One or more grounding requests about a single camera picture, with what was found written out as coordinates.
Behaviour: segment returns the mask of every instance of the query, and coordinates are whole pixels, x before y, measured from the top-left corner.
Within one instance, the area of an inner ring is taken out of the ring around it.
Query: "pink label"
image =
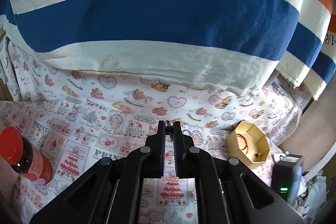
[[[43,159],[41,153],[32,145],[33,148],[33,161],[31,162],[28,170],[29,175],[35,175],[36,179],[42,174],[43,171]]]

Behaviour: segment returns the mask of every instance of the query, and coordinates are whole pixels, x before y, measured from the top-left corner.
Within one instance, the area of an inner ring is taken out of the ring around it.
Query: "red bottle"
[[[14,127],[5,128],[0,134],[0,156],[15,172],[37,184],[51,180],[50,161]]]

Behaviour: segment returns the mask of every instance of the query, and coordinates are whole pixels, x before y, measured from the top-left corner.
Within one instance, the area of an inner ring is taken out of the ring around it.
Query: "bottle label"
[[[23,176],[29,180],[37,180],[43,171],[43,159],[41,153],[32,145],[33,148],[33,160],[31,161],[30,168],[27,174]]]

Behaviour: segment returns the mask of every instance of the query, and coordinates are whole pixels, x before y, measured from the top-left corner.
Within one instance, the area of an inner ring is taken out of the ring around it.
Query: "red bottle cap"
[[[23,141],[14,127],[5,128],[0,134],[0,156],[10,165],[17,164],[22,157]]]

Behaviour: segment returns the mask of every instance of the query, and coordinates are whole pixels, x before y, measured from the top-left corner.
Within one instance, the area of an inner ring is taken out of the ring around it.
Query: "screw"
[[[102,158],[100,161],[101,165],[109,165],[111,163],[111,159],[108,157]]]
[[[238,165],[239,164],[239,159],[237,159],[237,158],[229,158],[229,163],[231,165]]]
[[[190,153],[197,154],[199,153],[200,149],[196,146],[192,146],[189,148]]]
[[[144,154],[149,153],[150,151],[151,151],[151,148],[148,146],[143,146],[142,148],[140,148],[140,152]]]

